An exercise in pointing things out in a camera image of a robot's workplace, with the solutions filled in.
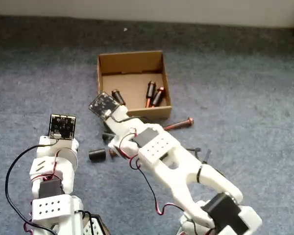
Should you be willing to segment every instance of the bolt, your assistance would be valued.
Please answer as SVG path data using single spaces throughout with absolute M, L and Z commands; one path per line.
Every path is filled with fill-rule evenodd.
M 112 158 L 117 156 L 117 153 L 113 151 L 111 148 L 109 149 L 109 153 Z
M 176 130 L 176 129 L 180 129 L 180 128 L 187 128 L 187 127 L 192 126 L 193 124 L 194 124 L 194 119 L 192 117 L 189 117 L 185 121 L 171 124 L 169 126 L 164 127 L 163 129 L 165 131 L 170 131 L 170 130 Z

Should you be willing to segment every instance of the wire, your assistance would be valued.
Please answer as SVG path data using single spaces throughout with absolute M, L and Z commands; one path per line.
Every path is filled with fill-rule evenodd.
M 154 201 L 155 201 L 155 209 L 156 209 L 157 214 L 158 214 L 158 215 L 163 215 L 163 214 L 165 213 L 165 207 L 167 207 L 167 206 L 173 206 L 173 207 L 176 207 L 176 208 L 180 209 L 181 211 L 184 211 L 182 208 L 180 208 L 179 206 L 177 206 L 177 205 L 174 204 L 174 203 L 166 203 L 166 204 L 163 206 L 162 210 L 159 209 L 159 206 L 158 206 L 158 202 L 157 202 L 157 198 L 156 198 L 155 192 L 153 191 L 153 189 L 152 189 L 152 187 L 151 187 L 151 185 L 150 185 L 150 183 L 149 183 L 149 181 L 148 181 L 146 175 L 145 175 L 145 174 L 142 172 L 142 170 L 140 169 L 140 165 L 138 165 L 138 160 L 139 160 L 139 159 L 137 159 L 136 162 L 135 162 L 136 167 L 137 167 L 137 169 L 141 172 L 141 174 L 143 175 L 143 177 L 145 178 L 145 180 L 146 180 L 146 182 L 147 182 L 147 184 L 148 184 L 148 186 L 149 186 L 149 188 L 150 188 L 150 190 L 151 190 L 151 192 L 152 192 L 153 199 L 154 199 Z
M 208 232 L 205 233 L 205 235 L 210 235 L 210 233 L 213 231 L 213 229 L 208 230 Z
M 75 211 L 75 213 L 82 213 L 83 219 L 85 217 L 85 214 L 88 214 L 89 223 L 90 223 L 90 229 L 92 231 L 92 235 L 95 235 L 94 234 L 94 228 L 93 228 L 93 220 L 92 220 L 93 217 L 92 217 L 92 214 L 89 211 L 83 211 L 83 210 L 77 210 L 77 211 Z
M 147 118 L 147 117 L 145 117 L 145 116 L 132 116 L 132 117 L 124 118 L 124 119 L 122 119 L 122 120 L 116 120 L 115 117 L 111 115 L 111 118 L 112 118 L 113 121 L 115 121 L 115 122 L 117 122 L 117 123 L 121 123 L 121 122 L 129 121 L 129 120 L 132 120 L 132 119 L 134 119 L 134 118 L 143 118 L 143 119 L 145 119 L 145 120 L 147 120 L 147 121 L 150 121 L 150 119 Z
M 27 225 L 27 223 L 24 222 L 24 224 L 23 224 L 24 232 L 25 233 L 30 233 L 30 235 L 33 235 L 34 234 L 33 230 L 32 229 L 28 229 L 26 225 Z
M 122 140 L 120 141 L 120 144 L 119 144 L 119 150 L 120 150 L 120 152 L 121 152 L 122 155 L 124 155 L 127 159 L 131 159 L 131 157 L 128 156 L 128 155 L 127 155 L 127 154 L 121 149 L 121 144 L 122 144 L 123 140 L 124 140 L 126 137 L 128 137 L 129 135 L 134 135 L 134 136 L 136 136 L 136 132 L 134 132 L 134 133 L 128 133 L 127 135 L 125 135 L 125 136 L 122 138 Z
M 192 220 L 192 223 L 194 224 L 194 232 L 195 232 L 195 235 L 198 235 L 198 233 L 196 232 L 196 223 L 195 223 L 195 221 Z
M 25 222 L 27 223 L 28 225 L 32 226 L 32 227 L 35 227 L 35 228 L 38 228 L 38 229 L 43 229 L 43 230 L 46 230 L 47 232 L 51 233 L 52 235 L 57 235 L 57 233 L 55 231 L 53 231 L 52 229 L 48 228 L 48 227 L 45 227 L 45 226 L 42 226 L 42 225 L 39 225 L 39 224 L 35 224 L 35 223 L 32 223 L 31 221 L 27 220 L 25 218 L 25 216 L 20 212 L 20 210 L 13 204 L 10 196 L 9 196 L 9 190 L 8 190 L 8 186 L 9 186 L 9 177 L 10 177 L 10 173 L 13 169 L 13 167 L 15 166 L 16 162 L 27 152 L 29 152 L 30 150 L 34 149 L 34 148 L 38 148 L 38 147 L 47 147 L 47 146 L 53 146 L 55 144 L 58 143 L 59 140 L 56 140 L 55 143 L 53 144 L 47 144 L 47 145 L 44 145 L 44 144 L 38 144 L 38 145 L 34 145 L 30 148 L 28 148 L 27 150 L 25 150 L 24 152 L 22 152 L 14 161 L 13 163 L 11 164 L 10 168 L 8 169 L 8 172 L 6 174 L 6 177 L 5 177 L 5 197 L 8 201 L 8 203 L 10 204 L 10 206 L 12 207 L 12 209 L 16 212 L 16 214 L 18 214 L 18 216 Z
M 132 160 L 133 160 L 135 157 L 137 157 L 137 156 L 138 156 L 138 154 L 134 155 L 134 156 L 131 157 L 131 159 L 129 160 L 129 166 L 130 166 L 130 168 L 131 168 L 132 170 L 138 170 L 138 167 L 137 167 L 137 168 L 134 168 L 134 167 L 132 166 Z

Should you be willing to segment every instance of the gray carpet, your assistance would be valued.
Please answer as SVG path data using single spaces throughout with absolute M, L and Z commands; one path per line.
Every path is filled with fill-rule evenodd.
M 8 206 L 4 179 L 13 159 L 48 131 L 50 113 L 78 116 L 74 194 L 114 235 L 174 235 L 181 212 L 154 211 L 142 176 L 121 158 L 92 164 L 103 147 L 96 96 L 99 53 L 161 49 L 169 75 L 171 121 L 184 146 L 212 150 L 210 164 L 243 192 L 263 219 L 259 235 L 294 235 L 294 32 L 194 24 L 0 17 L 0 235 L 24 234 Z M 11 196 L 30 212 L 34 152 L 12 172 Z M 171 201 L 150 175 L 159 203 Z M 190 185 L 195 200 L 214 195 Z

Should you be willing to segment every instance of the open cardboard box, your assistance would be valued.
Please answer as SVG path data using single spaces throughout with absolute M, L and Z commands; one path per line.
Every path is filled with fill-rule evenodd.
M 111 94 L 113 89 L 118 89 L 129 116 L 145 116 L 152 120 L 169 118 L 172 107 L 161 51 L 101 54 L 98 56 L 97 73 L 98 92 Z M 159 107 L 145 108 L 149 81 L 156 82 L 157 89 L 165 88 Z

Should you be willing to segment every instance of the black wire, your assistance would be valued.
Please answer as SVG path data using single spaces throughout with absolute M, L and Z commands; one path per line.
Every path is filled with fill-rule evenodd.
M 94 234 L 94 228 L 93 228 L 93 220 L 92 220 L 92 214 L 89 212 L 89 211 L 83 211 L 83 210 L 77 210 L 75 211 L 75 213 L 79 213 L 81 212 L 83 214 L 83 218 L 85 217 L 85 214 L 88 214 L 88 217 L 89 217 L 89 223 L 90 223 L 90 229 L 92 231 L 92 235 L 95 235 Z
M 198 234 L 197 234 L 197 231 L 196 231 L 196 224 L 195 224 L 195 221 L 192 220 L 192 223 L 194 224 L 194 232 L 195 232 L 195 235 L 198 235 Z
M 144 179 L 146 180 L 146 182 L 147 182 L 147 184 L 148 184 L 148 186 L 149 186 L 149 188 L 150 188 L 150 190 L 151 190 L 151 192 L 152 192 L 153 199 L 154 199 L 154 201 L 155 201 L 155 207 L 157 207 L 158 203 L 157 203 L 157 198 L 156 198 L 155 192 L 153 191 L 153 189 L 152 189 L 152 187 L 151 187 L 151 185 L 150 185 L 150 183 L 149 183 L 149 181 L 148 181 L 146 175 L 145 175 L 145 174 L 142 172 L 142 170 L 140 169 L 140 166 L 138 165 L 138 160 L 139 160 L 139 159 L 137 159 L 136 162 L 135 162 L 136 167 L 137 167 L 137 169 L 141 172 L 141 174 L 143 175 Z M 180 208 L 179 206 L 177 206 L 177 205 L 175 205 L 175 204 L 165 204 L 164 207 L 162 208 L 162 212 L 161 212 L 162 214 L 164 213 L 164 210 L 165 210 L 165 207 L 166 207 L 166 206 L 173 206 L 173 207 L 176 207 L 176 208 L 180 209 L 181 211 L 184 211 L 182 208 Z
M 15 160 L 14 162 L 11 164 L 10 168 L 8 169 L 8 172 L 6 174 L 6 177 L 5 177 L 5 197 L 8 201 L 8 203 L 10 204 L 10 206 L 12 207 L 12 209 L 16 212 L 16 214 L 18 214 L 18 216 L 25 222 L 27 223 L 28 225 L 32 226 L 32 227 L 35 227 L 35 228 L 38 228 L 38 229 L 43 229 L 43 230 L 46 230 L 47 232 L 51 233 L 52 235 L 57 235 L 57 233 L 55 231 L 53 231 L 52 229 L 48 228 L 48 227 L 45 227 L 45 226 L 42 226 L 42 225 L 39 225 L 39 224 L 35 224 L 35 223 L 32 223 L 30 222 L 28 219 L 25 218 L 24 215 L 22 215 L 22 213 L 20 212 L 20 210 L 13 204 L 10 196 L 9 196 L 9 190 L 8 190 L 8 185 L 9 185 L 9 177 L 10 177 L 10 173 L 14 167 L 14 165 L 16 164 L 16 162 L 27 152 L 29 152 L 30 150 L 34 149 L 34 148 L 38 148 L 38 147 L 46 147 L 46 146 L 53 146 L 55 144 L 58 143 L 58 140 L 56 140 L 55 143 L 53 144 L 47 144 L 47 145 L 44 145 L 44 144 L 38 144 L 38 145 L 34 145 L 30 148 L 28 148 L 27 150 L 25 150 L 23 153 L 21 153 Z
M 120 144 L 119 144 L 120 154 L 121 154 L 121 156 L 122 156 L 124 159 L 128 159 L 128 158 L 126 158 L 126 157 L 124 156 L 124 154 L 122 153 L 121 144 L 122 144 L 123 140 L 124 140 L 127 136 L 129 136 L 129 135 L 135 135 L 135 133 L 128 133 L 127 135 L 125 135 L 125 136 L 121 139 Z
M 145 117 L 145 116 L 132 116 L 132 117 L 127 117 L 127 118 L 125 118 L 125 119 L 123 119 L 123 120 L 116 120 L 116 119 L 114 118 L 114 116 L 111 116 L 111 118 L 112 118 L 113 121 L 115 121 L 115 122 L 117 122 L 117 123 L 121 123 L 121 122 L 129 121 L 129 120 L 134 119 L 134 118 L 143 118 L 143 119 L 145 119 L 145 120 L 147 120 L 147 121 L 150 121 L 150 119 L 147 118 L 147 117 Z

